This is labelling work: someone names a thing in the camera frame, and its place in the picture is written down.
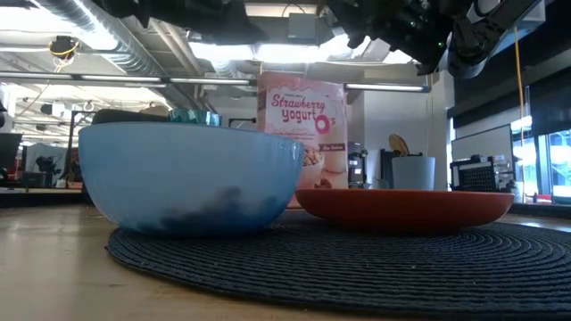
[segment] plate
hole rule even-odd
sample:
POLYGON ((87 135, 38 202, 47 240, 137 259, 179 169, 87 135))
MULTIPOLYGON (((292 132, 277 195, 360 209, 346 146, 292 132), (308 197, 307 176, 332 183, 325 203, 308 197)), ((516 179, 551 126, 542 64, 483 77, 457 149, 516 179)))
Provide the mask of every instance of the plate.
POLYGON ((511 193, 302 189, 297 200, 310 214, 349 227, 388 231, 450 231, 501 218, 511 193))

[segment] round placemat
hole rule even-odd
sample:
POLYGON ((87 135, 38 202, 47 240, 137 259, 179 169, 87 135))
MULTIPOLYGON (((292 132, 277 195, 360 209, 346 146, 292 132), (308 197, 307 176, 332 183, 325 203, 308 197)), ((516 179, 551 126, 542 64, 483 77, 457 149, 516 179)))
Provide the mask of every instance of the round placemat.
POLYGON ((494 223, 453 235, 381 235, 287 213, 240 239, 115 230, 120 263, 195 288, 380 315, 571 317, 571 234, 494 223))

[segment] cereal box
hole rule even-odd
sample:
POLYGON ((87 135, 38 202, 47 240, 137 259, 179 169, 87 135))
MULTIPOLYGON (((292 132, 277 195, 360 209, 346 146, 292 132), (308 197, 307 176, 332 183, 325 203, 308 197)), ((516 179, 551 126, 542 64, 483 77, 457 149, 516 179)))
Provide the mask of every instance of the cereal box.
MULTIPOLYGON (((265 72, 258 80, 260 131, 305 146, 297 188, 347 188, 347 116, 343 85, 265 72)), ((295 199, 290 207, 297 207, 295 199)))

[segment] blue bowl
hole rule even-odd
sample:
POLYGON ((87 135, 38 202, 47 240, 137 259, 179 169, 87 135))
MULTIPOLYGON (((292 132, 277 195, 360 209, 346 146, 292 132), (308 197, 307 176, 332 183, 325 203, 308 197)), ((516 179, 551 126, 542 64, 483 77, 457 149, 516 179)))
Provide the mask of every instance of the blue bowl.
POLYGON ((95 206, 117 225, 152 235, 261 231, 286 208, 303 146, 252 131, 173 123, 110 123, 79 131, 95 206))

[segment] gray cup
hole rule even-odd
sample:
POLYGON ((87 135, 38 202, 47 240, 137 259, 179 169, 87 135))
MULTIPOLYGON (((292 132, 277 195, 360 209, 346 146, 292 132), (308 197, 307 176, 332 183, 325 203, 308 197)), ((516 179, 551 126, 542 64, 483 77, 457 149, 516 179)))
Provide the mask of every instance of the gray cup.
POLYGON ((394 189, 434 190, 434 167, 434 157, 393 158, 394 189))

